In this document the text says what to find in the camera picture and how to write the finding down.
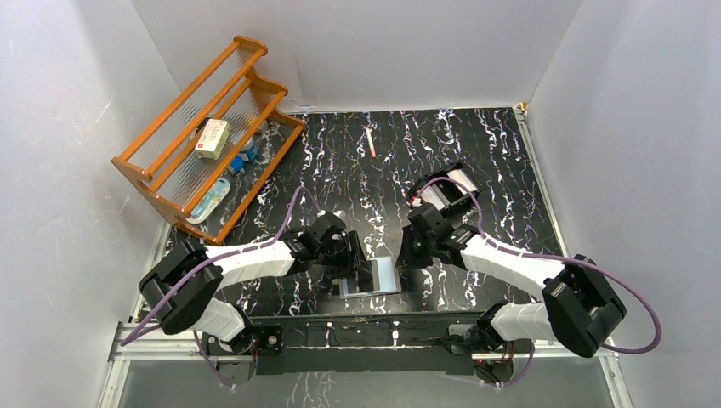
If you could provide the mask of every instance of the black marbled table surface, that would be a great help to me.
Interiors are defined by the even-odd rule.
[[[406,189],[423,174],[460,160],[487,187],[480,195],[485,231],[534,252],[560,253],[512,109],[326,113],[303,119],[307,128],[302,137],[226,238],[226,246],[272,236],[293,191],[302,184],[321,208],[343,212],[341,218],[349,230],[358,231],[369,258],[390,256],[395,261],[401,226],[408,224]],[[372,130],[375,158],[369,151],[366,128]],[[232,191],[204,228],[219,229],[233,213],[243,192],[282,143],[281,130],[271,124],[257,136],[258,161],[235,177],[226,174]],[[477,217],[475,210],[469,210],[457,221],[475,223]],[[315,211],[303,199],[291,225],[306,225],[314,219]],[[185,237],[173,229],[167,249]],[[504,299],[530,302],[526,293],[503,281],[439,262],[404,272],[401,285],[403,291],[398,294],[343,300],[328,279],[308,273],[245,282],[226,288],[219,297],[238,302],[251,316],[484,310]]]

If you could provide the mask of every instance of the white box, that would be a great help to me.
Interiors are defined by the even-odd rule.
[[[220,152],[223,151],[225,142],[228,141],[229,134],[230,124],[228,121],[208,120],[196,144],[198,157],[217,160]]]

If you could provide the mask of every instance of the glass panel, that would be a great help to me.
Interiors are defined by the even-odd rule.
[[[524,361],[518,359],[519,366]],[[245,363],[221,368],[237,383]],[[599,359],[537,358],[521,382],[500,392],[479,387],[475,377],[442,372],[304,372],[256,376],[232,394],[204,361],[134,361],[121,407],[237,406],[369,407],[559,407],[613,406]]]

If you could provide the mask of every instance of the white backdrop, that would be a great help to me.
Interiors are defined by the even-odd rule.
[[[0,3],[0,406],[97,406],[161,225],[110,159],[177,93],[129,1]]]
[[[299,111],[528,101],[581,0],[133,0],[179,87],[236,34]]]
[[[713,0],[586,0],[529,107],[571,251],[661,316],[659,349],[621,360],[637,407],[721,406],[719,21]],[[647,344],[650,319],[624,300],[616,341]]]

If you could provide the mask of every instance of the orange wooden rack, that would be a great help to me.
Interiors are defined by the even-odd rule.
[[[268,52],[251,38],[233,42],[121,155],[111,161],[140,194],[173,226],[204,241],[220,245],[259,193],[305,123],[283,114],[277,106],[288,90],[261,77],[253,65]],[[194,152],[207,116],[230,123],[230,136],[218,160],[201,159]],[[264,121],[292,128],[285,143],[216,235],[186,219],[220,178],[241,147]]]

